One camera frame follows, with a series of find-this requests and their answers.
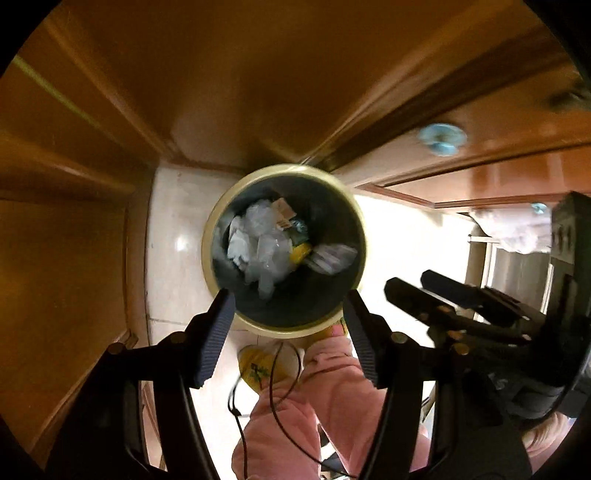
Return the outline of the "strawberry milk carton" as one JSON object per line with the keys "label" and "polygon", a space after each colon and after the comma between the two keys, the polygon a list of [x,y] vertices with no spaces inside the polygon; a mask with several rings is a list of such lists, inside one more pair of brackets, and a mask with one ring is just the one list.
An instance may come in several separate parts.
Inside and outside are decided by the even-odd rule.
{"label": "strawberry milk carton", "polygon": [[358,250],[345,244],[321,244],[304,259],[304,264],[318,274],[332,276],[345,271],[356,260]]}

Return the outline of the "yellow rimmed trash bin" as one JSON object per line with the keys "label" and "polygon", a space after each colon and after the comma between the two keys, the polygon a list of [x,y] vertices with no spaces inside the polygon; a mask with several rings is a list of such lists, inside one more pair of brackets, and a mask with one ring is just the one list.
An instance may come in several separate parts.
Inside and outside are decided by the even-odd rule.
{"label": "yellow rimmed trash bin", "polygon": [[281,164],[231,186],[204,227],[201,265],[212,294],[235,295],[250,331],[294,339],[341,316],[363,276],[367,241],[353,194],[320,169]]}

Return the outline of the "clear plastic bag trash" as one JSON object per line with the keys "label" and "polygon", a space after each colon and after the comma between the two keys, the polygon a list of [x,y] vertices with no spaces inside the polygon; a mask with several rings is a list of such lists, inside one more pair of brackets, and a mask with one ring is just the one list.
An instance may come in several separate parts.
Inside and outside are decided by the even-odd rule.
{"label": "clear plastic bag trash", "polygon": [[273,296],[276,284],[294,270],[290,262],[293,242],[277,222],[279,211],[269,200],[259,200],[235,216],[228,230],[226,257],[245,278],[245,284],[257,284],[259,298]]}

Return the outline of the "stainless steel appliance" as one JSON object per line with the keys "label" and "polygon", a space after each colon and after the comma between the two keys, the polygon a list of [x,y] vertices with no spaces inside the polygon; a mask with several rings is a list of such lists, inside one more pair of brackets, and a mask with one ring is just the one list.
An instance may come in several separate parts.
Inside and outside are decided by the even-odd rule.
{"label": "stainless steel appliance", "polygon": [[553,266],[547,253],[508,252],[475,224],[468,236],[470,253],[465,282],[491,287],[538,310],[547,312]]}

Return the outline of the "yellow snack packet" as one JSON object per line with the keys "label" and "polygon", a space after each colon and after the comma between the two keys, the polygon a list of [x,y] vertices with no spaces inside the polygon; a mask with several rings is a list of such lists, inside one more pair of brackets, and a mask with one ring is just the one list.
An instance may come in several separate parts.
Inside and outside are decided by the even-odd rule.
{"label": "yellow snack packet", "polygon": [[290,252],[290,262],[293,265],[300,265],[304,262],[304,259],[311,254],[311,246],[308,243],[301,243],[294,246]]}

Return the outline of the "pink trouser leg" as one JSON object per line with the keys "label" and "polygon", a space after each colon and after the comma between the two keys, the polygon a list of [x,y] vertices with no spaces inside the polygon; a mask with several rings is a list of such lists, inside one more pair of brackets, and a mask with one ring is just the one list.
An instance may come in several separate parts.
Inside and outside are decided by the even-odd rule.
{"label": "pink trouser leg", "polygon": [[322,433],[352,475],[363,469],[386,394],[363,375],[351,340],[335,324],[304,345],[297,382],[270,383],[232,453],[238,479],[317,479]]}

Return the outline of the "wooden cabinet door right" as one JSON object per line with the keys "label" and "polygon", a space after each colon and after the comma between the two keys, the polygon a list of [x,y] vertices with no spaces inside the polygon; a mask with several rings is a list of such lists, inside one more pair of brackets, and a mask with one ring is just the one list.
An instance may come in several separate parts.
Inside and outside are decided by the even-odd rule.
{"label": "wooden cabinet door right", "polygon": [[590,91],[563,64],[435,117],[466,142],[447,157],[416,129],[335,170],[346,185],[432,208],[555,202],[590,191]]}

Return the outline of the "yellow embroidered left slipper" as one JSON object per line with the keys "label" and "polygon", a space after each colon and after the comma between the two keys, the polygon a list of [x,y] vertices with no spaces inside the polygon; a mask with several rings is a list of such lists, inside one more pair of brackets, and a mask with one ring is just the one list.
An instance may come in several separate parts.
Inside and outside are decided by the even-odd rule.
{"label": "yellow embroidered left slipper", "polygon": [[238,352],[238,368],[242,381],[257,394],[270,383],[288,380],[290,386],[303,371],[300,352],[284,342],[243,347]]}

